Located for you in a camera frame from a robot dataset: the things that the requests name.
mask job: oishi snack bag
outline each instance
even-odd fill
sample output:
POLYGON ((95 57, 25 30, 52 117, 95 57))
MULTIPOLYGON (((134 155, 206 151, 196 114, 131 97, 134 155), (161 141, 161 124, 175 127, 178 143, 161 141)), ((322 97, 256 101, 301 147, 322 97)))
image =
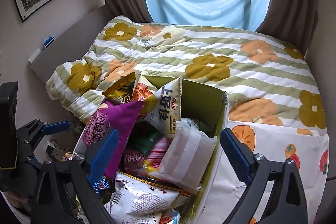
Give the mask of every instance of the oishi snack bag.
POLYGON ((150 94, 148 87, 139 82, 134 88, 132 101, 144 101, 141 114, 163 136, 174 138, 176 122, 181 120, 182 76, 150 94))

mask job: bed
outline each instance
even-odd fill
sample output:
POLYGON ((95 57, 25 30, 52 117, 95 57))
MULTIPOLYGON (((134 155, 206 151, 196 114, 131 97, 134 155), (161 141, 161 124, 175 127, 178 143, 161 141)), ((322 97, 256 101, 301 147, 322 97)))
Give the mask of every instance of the bed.
POLYGON ((321 97, 300 51, 241 29, 138 24, 119 16, 81 60, 58 66, 46 89, 86 123, 103 102, 102 92, 132 71, 182 75, 220 88, 229 94, 230 120, 327 133, 321 97))

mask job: yellow flower pattern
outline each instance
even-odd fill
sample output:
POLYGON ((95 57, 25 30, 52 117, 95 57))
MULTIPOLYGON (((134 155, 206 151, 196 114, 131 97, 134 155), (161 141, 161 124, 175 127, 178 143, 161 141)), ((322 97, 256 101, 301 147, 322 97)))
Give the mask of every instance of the yellow flower pattern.
POLYGON ((233 62, 231 57, 212 54, 199 56, 193 59, 193 63, 187 65, 185 74, 191 79, 206 76, 210 81, 221 81, 230 77, 230 69, 227 65, 233 62))
POLYGON ((326 127, 326 118, 322 106, 320 94, 313 94, 307 90, 300 92, 302 105, 299 108, 301 122, 306 127, 318 126, 321 129, 326 127))
POLYGON ((114 27, 105 30, 103 36, 104 40, 112 40, 113 38, 118 41, 127 41, 132 39, 137 34, 137 29, 128 27, 125 23, 117 23, 114 27))
POLYGON ((171 33, 170 32, 167 32, 163 35, 163 38, 164 39, 168 39, 168 38, 171 38, 171 33))
POLYGON ((304 60, 300 50, 293 45, 286 45, 285 52, 292 58, 304 60))
POLYGON ((83 95, 87 90, 97 88, 95 82, 99 80, 101 74, 102 71, 99 67, 78 62, 71 68, 67 86, 70 90, 78 90, 80 95, 83 95))

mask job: metal bolt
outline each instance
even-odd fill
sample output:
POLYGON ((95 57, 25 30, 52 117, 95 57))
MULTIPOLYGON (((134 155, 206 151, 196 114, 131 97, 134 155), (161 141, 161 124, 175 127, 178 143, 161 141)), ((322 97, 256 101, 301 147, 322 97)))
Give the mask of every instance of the metal bolt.
POLYGON ((52 163, 52 160, 51 160, 51 159, 45 159, 45 160, 44 160, 44 163, 45 163, 45 164, 51 164, 51 163, 52 163))
POLYGON ((289 165, 293 165, 295 164, 295 161, 293 159, 288 159, 286 160, 286 162, 289 164, 289 165))
POLYGON ((265 157, 264 157, 264 155, 262 155, 262 154, 256 154, 255 155, 255 159, 256 160, 263 160, 265 157))
POLYGON ((75 156, 75 159, 76 159, 76 160, 83 160, 83 159, 84 159, 84 154, 77 154, 77 155, 75 156))

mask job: quilted comforter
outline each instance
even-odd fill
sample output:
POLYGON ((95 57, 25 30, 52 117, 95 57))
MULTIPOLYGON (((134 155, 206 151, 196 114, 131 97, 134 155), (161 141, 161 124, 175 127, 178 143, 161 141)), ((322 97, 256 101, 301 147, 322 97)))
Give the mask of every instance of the quilted comforter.
POLYGON ((321 97, 300 51, 240 29, 138 24, 119 16, 98 34, 82 60, 60 65, 46 89, 87 122, 104 100, 102 92, 132 71, 182 75, 225 90, 233 121, 327 133, 321 97))

